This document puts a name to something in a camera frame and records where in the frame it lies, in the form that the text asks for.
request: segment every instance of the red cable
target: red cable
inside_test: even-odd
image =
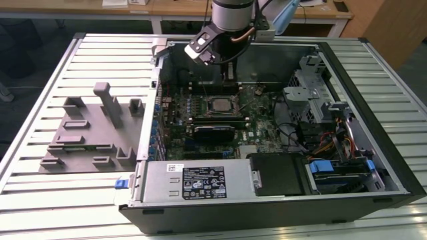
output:
[[[323,135],[322,135],[322,137],[321,137],[321,143],[323,142],[325,137],[326,137],[327,135],[333,134],[333,133],[334,133],[333,131],[323,133]]]

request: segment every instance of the gray carpet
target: gray carpet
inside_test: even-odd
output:
[[[43,87],[46,85],[75,33],[152,33],[148,21],[67,20],[63,29],[58,28],[54,19],[36,19],[34,24],[43,40],[43,47],[28,51],[36,64],[36,72],[22,79],[11,79],[0,72],[0,80],[7,87],[12,88],[10,91],[15,95],[14,102],[0,101],[0,159],[8,149],[7,143],[14,140],[43,90],[42,88],[16,87]],[[188,28],[187,22],[171,23],[166,21],[162,22],[162,26],[164,34],[195,34],[202,27],[202,23],[196,22],[192,28]],[[427,90],[426,62],[427,44],[422,44],[398,71],[425,103],[427,103],[427,94],[423,94]]]

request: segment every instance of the blue latch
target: blue latch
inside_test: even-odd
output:
[[[128,189],[130,188],[128,184],[130,184],[130,180],[128,179],[118,179],[115,181],[114,188],[115,189]]]
[[[315,160],[310,163],[311,173],[334,172],[333,163],[330,160]]]
[[[366,161],[366,164],[367,164],[369,169],[370,169],[371,172],[373,172],[373,171],[375,170],[375,164],[374,164],[373,160],[367,160],[367,161]]]

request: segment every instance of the sticker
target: sticker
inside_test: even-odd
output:
[[[180,170],[183,179],[182,198],[184,200],[227,198],[226,174],[223,166],[186,167]]]
[[[167,164],[166,171],[167,172],[182,172],[184,168],[184,164]]]

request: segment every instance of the barcode sticker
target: barcode sticker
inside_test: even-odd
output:
[[[184,164],[168,164],[166,171],[167,172],[182,172],[184,168]]]

